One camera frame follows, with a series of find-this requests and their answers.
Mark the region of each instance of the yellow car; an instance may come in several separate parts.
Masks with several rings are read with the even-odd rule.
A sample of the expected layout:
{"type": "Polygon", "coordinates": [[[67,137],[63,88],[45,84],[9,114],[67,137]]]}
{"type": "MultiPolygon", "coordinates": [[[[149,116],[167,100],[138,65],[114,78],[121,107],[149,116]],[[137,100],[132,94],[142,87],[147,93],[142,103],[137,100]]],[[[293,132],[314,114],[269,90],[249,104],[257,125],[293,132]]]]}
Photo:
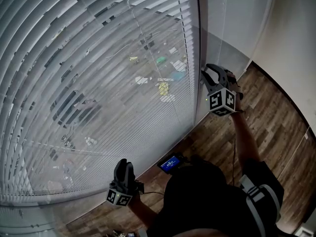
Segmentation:
{"type": "Polygon", "coordinates": [[[159,92],[161,96],[168,95],[169,85],[166,82],[159,84],[159,92]]]}

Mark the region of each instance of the hand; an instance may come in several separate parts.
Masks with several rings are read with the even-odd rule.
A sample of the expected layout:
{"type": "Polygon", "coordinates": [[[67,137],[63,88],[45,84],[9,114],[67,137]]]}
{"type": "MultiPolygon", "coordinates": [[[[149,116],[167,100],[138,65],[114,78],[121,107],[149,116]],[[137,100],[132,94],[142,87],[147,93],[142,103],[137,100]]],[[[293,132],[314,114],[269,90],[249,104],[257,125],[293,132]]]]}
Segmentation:
{"type": "Polygon", "coordinates": [[[241,110],[241,103],[240,103],[240,101],[241,101],[240,95],[242,94],[241,87],[238,86],[237,81],[236,81],[236,77],[232,72],[230,72],[229,70],[226,70],[226,74],[227,74],[228,81],[229,81],[228,89],[230,91],[236,92],[235,109],[241,110]]]}

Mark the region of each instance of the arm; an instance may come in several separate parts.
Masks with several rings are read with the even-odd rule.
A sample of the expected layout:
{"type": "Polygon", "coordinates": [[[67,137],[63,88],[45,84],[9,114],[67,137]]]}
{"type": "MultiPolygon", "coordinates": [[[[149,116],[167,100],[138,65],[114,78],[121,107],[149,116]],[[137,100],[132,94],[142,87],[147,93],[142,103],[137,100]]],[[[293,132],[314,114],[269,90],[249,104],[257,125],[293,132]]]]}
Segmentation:
{"type": "MultiPolygon", "coordinates": [[[[240,109],[239,94],[236,94],[236,110],[240,109]]],[[[247,125],[244,113],[233,113],[231,116],[235,125],[237,156],[241,167],[243,168],[246,160],[250,158],[260,161],[257,144],[247,125]]]]}
{"type": "Polygon", "coordinates": [[[153,224],[154,219],[157,216],[157,213],[151,210],[140,200],[139,194],[132,198],[128,204],[128,207],[147,228],[153,224]]]}

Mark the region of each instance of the black shirt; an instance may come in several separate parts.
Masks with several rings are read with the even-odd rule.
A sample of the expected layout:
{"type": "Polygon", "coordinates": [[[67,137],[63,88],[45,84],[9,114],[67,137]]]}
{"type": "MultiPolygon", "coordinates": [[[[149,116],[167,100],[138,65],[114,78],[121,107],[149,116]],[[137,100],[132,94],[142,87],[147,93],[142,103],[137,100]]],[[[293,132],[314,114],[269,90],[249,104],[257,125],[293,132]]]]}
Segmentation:
{"type": "MultiPolygon", "coordinates": [[[[269,185],[282,204],[284,190],[264,162],[248,160],[243,174],[256,186],[269,185]]],[[[227,185],[222,171],[210,163],[180,168],[167,183],[163,209],[148,228],[148,237],[171,237],[198,228],[218,229],[229,236],[260,236],[246,197],[241,188],[227,185]]],[[[258,212],[266,236],[276,236],[273,200],[269,197],[262,207],[258,212]]]]}

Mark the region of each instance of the white horizontal slat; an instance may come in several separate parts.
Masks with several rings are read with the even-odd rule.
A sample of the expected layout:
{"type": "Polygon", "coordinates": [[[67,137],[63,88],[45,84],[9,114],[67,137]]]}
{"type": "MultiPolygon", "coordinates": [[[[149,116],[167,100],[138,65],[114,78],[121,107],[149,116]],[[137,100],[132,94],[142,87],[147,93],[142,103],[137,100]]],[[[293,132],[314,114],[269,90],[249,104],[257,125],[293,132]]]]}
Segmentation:
{"type": "Polygon", "coordinates": [[[0,26],[1,201],[31,203],[50,195],[49,202],[57,202],[105,189],[121,157],[138,175],[192,128],[190,0],[0,4],[6,21],[0,26]],[[172,65],[180,62],[183,72],[172,65]],[[138,77],[148,77],[147,84],[138,77]],[[163,102],[155,84],[169,77],[175,77],[167,96],[174,102],[163,102]],[[77,108],[94,99],[88,113],[77,108]],[[73,151],[63,135],[71,136],[73,151]],[[97,144],[88,146],[84,137],[97,144]]]}

